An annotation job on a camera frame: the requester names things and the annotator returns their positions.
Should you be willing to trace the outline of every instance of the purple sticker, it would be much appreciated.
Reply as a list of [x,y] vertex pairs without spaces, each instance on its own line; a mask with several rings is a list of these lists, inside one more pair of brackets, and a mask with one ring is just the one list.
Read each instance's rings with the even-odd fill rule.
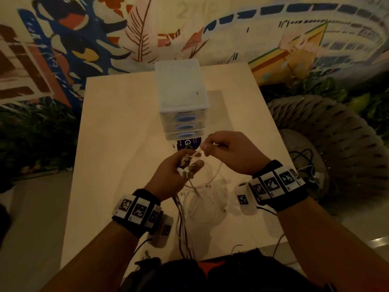
[[177,141],[177,150],[180,149],[194,149],[196,150],[201,143],[201,137],[197,138],[191,138],[191,139],[185,139],[185,140],[178,140]]

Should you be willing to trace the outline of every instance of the right hand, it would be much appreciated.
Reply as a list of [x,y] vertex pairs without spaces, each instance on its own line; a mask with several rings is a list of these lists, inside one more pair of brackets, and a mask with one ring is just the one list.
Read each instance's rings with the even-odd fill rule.
[[270,162],[242,132],[218,131],[210,134],[201,149],[206,157],[211,155],[235,172],[246,175],[254,175]]

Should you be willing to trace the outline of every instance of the sticker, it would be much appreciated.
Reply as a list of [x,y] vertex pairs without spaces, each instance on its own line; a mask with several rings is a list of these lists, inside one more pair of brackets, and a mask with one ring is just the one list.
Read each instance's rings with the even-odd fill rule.
[[177,150],[180,149],[193,149],[196,150],[201,144],[201,137],[178,140],[177,141]]
[[117,216],[117,217],[120,217],[120,218],[124,218],[126,217],[126,214],[129,210],[129,207],[131,206],[132,202],[134,200],[130,200],[130,199],[123,199],[121,201],[121,203],[119,204],[119,206],[116,207],[116,211],[114,212],[114,216]]
[[150,205],[149,201],[139,198],[128,220],[136,224],[141,224],[143,220],[143,216],[145,215],[147,207],[149,205]]
[[145,223],[145,227],[153,228],[154,223],[157,220],[158,215],[160,214],[161,210],[162,210],[162,208],[160,206],[154,205],[154,208],[151,211],[151,214]]
[[275,179],[273,172],[266,173],[260,177],[265,184],[265,187],[270,193],[271,197],[284,195],[285,192],[279,185],[278,181]]
[[305,184],[305,181],[300,177],[300,175],[298,175],[298,174],[294,171],[294,169],[290,169],[289,172],[292,173],[294,179],[297,181],[297,183],[298,183],[299,185],[304,185],[304,184]]
[[239,204],[248,205],[249,201],[247,201],[246,195],[237,195]]
[[163,226],[161,235],[169,235],[171,229],[172,229],[172,226],[171,226],[171,225],[165,224],[165,225]]
[[259,196],[260,200],[266,200],[270,198],[269,193],[267,190],[262,186],[260,180],[258,178],[252,179],[250,181],[250,189],[252,193],[257,196]]
[[278,175],[281,182],[284,184],[288,191],[295,190],[300,187],[300,185],[295,181],[292,174],[289,172],[290,167],[283,166],[281,168],[277,168],[274,172]]

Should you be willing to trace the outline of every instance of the foliage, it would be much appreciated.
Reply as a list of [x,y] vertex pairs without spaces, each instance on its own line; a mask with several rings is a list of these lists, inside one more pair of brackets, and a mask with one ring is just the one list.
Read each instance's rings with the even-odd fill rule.
[[80,120],[50,98],[0,110],[0,179],[74,166]]
[[343,103],[365,119],[389,147],[388,75],[389,73],[379,74],[349,89],[337,89],[335,79],[332,77],[322,82],[307,77],[303,80],[295,80],[290,86],[275,84],[261,86],[260,89],[266,102],[281,97],[315,94]]

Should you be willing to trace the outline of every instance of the left hand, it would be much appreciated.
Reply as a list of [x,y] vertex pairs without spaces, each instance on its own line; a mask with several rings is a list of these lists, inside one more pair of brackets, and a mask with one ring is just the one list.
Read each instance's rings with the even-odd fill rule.
[[[172,156],[166,158],[157,168],[151,180],[144,187],[160,201],[167,200],[178,194],[189,179],[183,178],[177,171],[181,160],[186,154],[193,155],[192,149],[181,149]],[[204,161],[198,160],[191,167],[191,172],[195,174],[204,166]]]

